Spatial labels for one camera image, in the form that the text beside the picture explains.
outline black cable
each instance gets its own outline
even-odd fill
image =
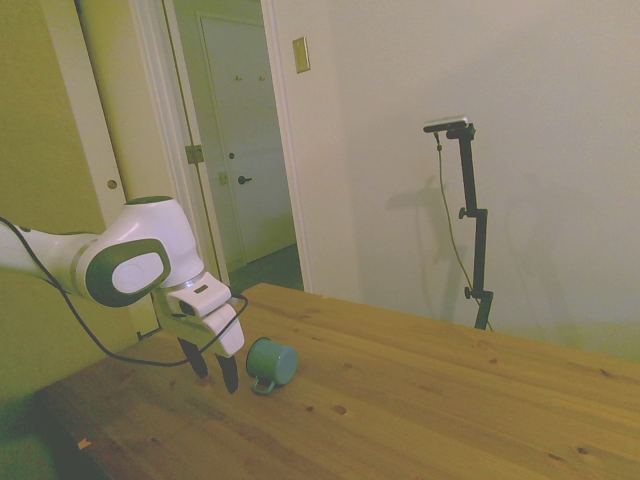
[[[456,258],[458,259],[458,265],[462,269],[465,278],[467,279],[467,285],[469,286],[469,290],[472,290],[471,279],[469,278],[469,274],[467,273],[467,269],[464,268],[464,264],[462,263],[462,259],[460,258],[460,254],[458,253],[458,247],[456,245],[456,240],[453,236],[453,226],[451,225],[451,214],[449,213],[449,204],[447,202],[447,196],[444,194],[444,182],[442,180],[442,145],[440,144],[440,135],[438,132],[433,132],[433,136],[436,137],[436,143],[438,144],[438,162],[440,164],[440,191],[442,192],[442,201],[444,202],[444,209],[447,212],[447,222],[449,223],[449,237],[451,238],[451,245],[453,245],[453,251],[456,254]],[[477,298],[474,298],[478,306],[480,306],[480,301]],[[487,320],[487,325],[489,326],[489,330],[493,332],[493,327]]]
[[[69,295],[67,294],[67,292],[64,290],[62,285],[60,285],[58,280],[56,280],[56,278],[51,274],[51,272],[49,272],[49,270],[47,270],[47,268],[43,265],[43,263],[40,261],[38,256],[35,254],[35,252],[31,248],[31,246],[29,245],[29,242],[27,242],[27,240],[24,238],[24,235],[22,235],[20,230],[13,223],[11,223],[9,220],[7,220],[6,218],[0,217],[0,222],[4,223],[7,227],[9,227],[9,229],[18,237],[18,239],[20,240],[20,243],[22,243],[22,245],[24,246],[25,250],[27,251],[27,253],[31,257],[31,259],[35,262],[35,264],[38,266],[38,268],[40,268],[44,272],[44,274],[47,276],[47,278],[49,279],[49,283],[51,283],[51,285],[53,285],[60,292],[60,294],[62,295],[62,298],[64,298],[65,302],[67,303],[67,306],[71,310],[71,313],[73,313],[73,316],[76,318],[76,320],[78,321],[80,326],[84,329],[84,331],[87,333],[87,335],[89,335],[91,340],[93,340],[93,343],[95,343],[98,346],[98,348],[100,350],[102,350],[103,353],[105,353],[106,355],[108,355],[111,358],[115,358],[116,360],[121,360],[123,362],[138,363],[138,364],[142,364],[142,365],[151,365],[151,366],[154,366],[154,367],[177,367],[177,366],[189,363],[189,360],[186,359],[186,358],[184,360],[179,361],[179,362],[165,363],[165,362],[156,362],[156,361],[153,361],[153,360],[141,360],[141,359],[137,359],[137,358],[125,357],[125,356],[118,355],[117,353],[113,353],[112,351],[110,351],[107,347],[105,347],[100,342],[100,340],[98,340],[98,337],[95,336],[95,334],[91,331],[89,326],[84,322],[84,320],[82,319],[82,317],[80,316],[80,314],[76,310],[75,306],[71,302],[71,299],[69,298]],[[207,350],[211,345],[213,345],[222,336],[222,334],[224,334],[224,332],[227,331],[227,329],[240,316],[240,314],[242,312],[244,312],[244,310],[247,308],[247,305],[249,305],[249,300],[244,295],[237,295],[237,297],[242,299],[242,300],[244,300],[244,305],[242,306],[240,311],[238,313],[236,313],[235,316],[231,320],[229,320],[229,322],[224,326],[224,328],[220,331],[220,333],[218,333],[213,338],[213,340],[211,340],[209,343],[207,343],[204,347],[202,347],[200,349],[200,353],[204,353],[205,350]]]

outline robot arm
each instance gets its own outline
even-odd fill
[[[244,344],[236,312],[227,303],[231,292],[205,271],[189,222],[174,199],[145,197],[128,202],[102,235],[20,230],[68,293],[109,307],[130,305],[151,293],[160,326],[181,339],[200,376],[206,375],[206,365],[204,371],[196,368],[194,362],[204,362],[198,358],[197,345],[219,336],[213,349],[224,371],[230,362],[222,359],[232,359]],[[0,268],[49,281],[16,234],[3,224]]]

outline door hinge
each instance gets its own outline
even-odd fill
[[[202,145],[187,145],[184,149],[187,152],[187,163],[189,163],[189,165],[197,165],[198,163],[204,162]]]

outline light switch plate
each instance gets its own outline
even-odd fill
[[[296,60],[296,71],[298,73],[311,70],[309,50],[307,49],[307,37],[300,37],[293,41],[293,56]]]

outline white door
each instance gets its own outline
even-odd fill
[[[202,18],[245,259],[296,242],[264,27]]]

